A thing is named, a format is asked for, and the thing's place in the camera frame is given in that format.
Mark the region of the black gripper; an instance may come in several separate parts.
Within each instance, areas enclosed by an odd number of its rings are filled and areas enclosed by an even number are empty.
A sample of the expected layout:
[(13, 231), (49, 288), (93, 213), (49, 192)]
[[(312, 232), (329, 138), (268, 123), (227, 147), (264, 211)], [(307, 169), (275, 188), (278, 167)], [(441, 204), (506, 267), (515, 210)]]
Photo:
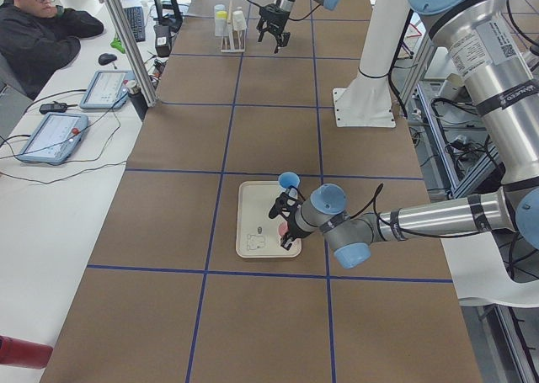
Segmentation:
[(277, 54), (281, 48), (288, 45), (291, 33), (283, 32), (286, 22), (290, 17), (290, 12), (277, 6), (275, 3), (270, 3), (259, 8), (259, 22), (257, 31), (259, 32), (258, 42), (260, 43), (265, 32), (270, 32), (275, 35), (276, 46), (274, 53)]
[(280, 246), (286, 251), (291, 250), (297, 238), (305, 237), (305, 231), (298, 226), (296, 221), (296, 215), (300, 212), (300, 208), (301, 206), (299, 206), (296, 212), (291, 215), (288, 220), (285, 220), (285, 222), (288, 224), (289, 233), (286, 233), (280, 237)]

